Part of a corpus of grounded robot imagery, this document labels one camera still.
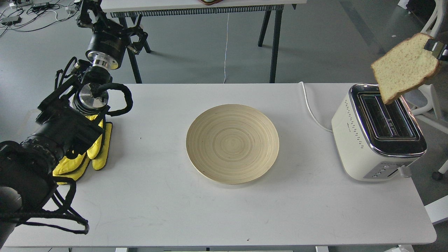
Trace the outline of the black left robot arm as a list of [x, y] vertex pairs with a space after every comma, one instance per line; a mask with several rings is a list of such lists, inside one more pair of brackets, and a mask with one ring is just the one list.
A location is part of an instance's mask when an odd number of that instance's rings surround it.
[[122, 65], [125, 51], [139, 54], [147, 48], [147, 33], [107, 18], [100, 0], [83, 0], [77, 25], [93, 32], [87, 60], [73, 57], [68, 68], [57, 74], [54, 91], [38, 106], [40, 128], [21, 143], [1, 143], [1, 244], [18, 225], [44, 226], [31, 218], [65, 219], [83, 226], [66, 232], [87, 234], [88, 220], [71, 207], [76, 192], [73, 178], [54, 176], [53, 171], [66, 157], [85, 154], [96, 140], [105, 136], [99, 125], [106, 115], [115, 117], [133, 107], [129, 88], [114, 83], [111, 70]]

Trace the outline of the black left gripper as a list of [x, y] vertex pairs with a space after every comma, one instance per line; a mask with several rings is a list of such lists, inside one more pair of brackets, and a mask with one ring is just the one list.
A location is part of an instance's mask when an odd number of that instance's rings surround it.
[[147, 43], [148, 34], [141, 27], [141, 18], [134, 27], [124, 27], [105, 19], [101, 8], [102, 0], [81, 0], [80, 13], [76, 19], [78, 27], [93, 29], [93, 35], [85, 53], [95, 67], [116, 70], [121, 67], [124, 54], [129, 49], [138, 55]]

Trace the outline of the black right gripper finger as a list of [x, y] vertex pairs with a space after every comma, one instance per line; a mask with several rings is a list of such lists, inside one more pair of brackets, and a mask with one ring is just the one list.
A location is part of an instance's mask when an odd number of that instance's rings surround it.
[[432, 56], [439, 61], [448, 61], [448, 45], [435, 39], [427, 40], [424, 49], [432, 52]]

